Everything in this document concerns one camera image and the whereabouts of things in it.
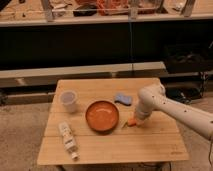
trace floor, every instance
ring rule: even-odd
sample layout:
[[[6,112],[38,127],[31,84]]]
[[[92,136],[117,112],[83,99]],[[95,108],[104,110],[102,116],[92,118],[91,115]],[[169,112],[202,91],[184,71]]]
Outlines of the floor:
[[[48,118],[51,99],[47,96],[15,100],[0,106],[0,170],[2,171],[56,171],[54,166],[38,166],[36,164],[42,135]],[[213,113],[213,93],[206,93],[204,98],[192,104],[194,107]],[[173,171],[207,171],[209,170],[209,142],[178,123],[186,148],[190,155],[189,161],[172,162]],[[70,171],[140,171],[155,170],[141,164],[123,165],[90,165],[70,167]]]

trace white cup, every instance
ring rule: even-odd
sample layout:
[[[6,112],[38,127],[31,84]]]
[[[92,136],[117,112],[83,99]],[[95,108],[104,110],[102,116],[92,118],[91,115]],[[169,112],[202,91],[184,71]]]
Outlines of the white cup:
[[[66,108],[67,112],[74,113],[77,109],[77,95],[74,91],[64,91],[59,97],[60,103]]]

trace wooden table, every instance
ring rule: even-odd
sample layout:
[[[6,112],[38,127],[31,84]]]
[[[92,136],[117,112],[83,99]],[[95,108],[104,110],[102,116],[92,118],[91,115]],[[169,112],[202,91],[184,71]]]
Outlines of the wooden table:
[[[159,82],[157,78],[60,80],[50,109],[37,163],[39,165],[107,164],[165,162],[187,160],[184,146],[175,120],[155,111],[142,127],[125,127],[123,124],[133,115],[140,88]],[[78,111],[69,114],[59,103],[59,95],[74,90],[78,96]],[[85,120],[87,107],[97,100],[113,102],[117,92],[133,97],[131,107],[116,104],[119,123],[109,135],[92,131]],[[58,124],[66,121],[74,130],[78,144],[79,160],[73,161],[65,151]]]

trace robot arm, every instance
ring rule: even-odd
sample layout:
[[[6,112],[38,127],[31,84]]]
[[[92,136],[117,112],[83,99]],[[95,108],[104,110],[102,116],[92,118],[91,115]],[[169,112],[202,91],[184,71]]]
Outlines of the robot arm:
[[[135,108],[136,120],[145,120],[154,109],[161,110],[212,141],[213,114],[168,99],[165,96],[165,88],[161,84],[142,88],[138,96],[139,103]]]

